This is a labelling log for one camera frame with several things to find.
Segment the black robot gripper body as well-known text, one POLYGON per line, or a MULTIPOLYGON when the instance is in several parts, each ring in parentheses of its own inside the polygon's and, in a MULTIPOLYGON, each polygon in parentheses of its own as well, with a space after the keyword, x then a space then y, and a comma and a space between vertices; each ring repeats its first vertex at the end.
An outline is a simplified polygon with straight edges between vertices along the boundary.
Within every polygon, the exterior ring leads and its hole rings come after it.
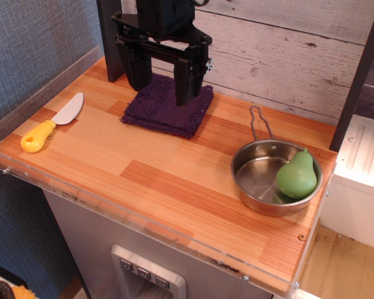
POLYGON ((117 24, 117 40, 139 43, 151 59, 175 64, 188 59, 200 64, 202 73, 211 70, 209 45, 212 38, 197 29, 195 9, 207 1, 136 1, 137 12, 116 12, 112 20, 117 24))

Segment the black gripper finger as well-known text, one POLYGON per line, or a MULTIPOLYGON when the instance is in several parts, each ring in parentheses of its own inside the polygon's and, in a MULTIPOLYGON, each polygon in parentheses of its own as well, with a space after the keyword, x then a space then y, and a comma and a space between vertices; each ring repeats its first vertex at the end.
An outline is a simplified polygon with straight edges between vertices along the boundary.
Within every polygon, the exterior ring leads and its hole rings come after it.
POLYGON ((186 106, 200 93, 203 73, 200 64, 180 58, 174 64, 175 95, 178 107, 186 106))
POLYGON ((117 40, 117 49, 130 86, 135 91, 140 91, 151 84, 151 57, 144 53, 141 44, 117 40))

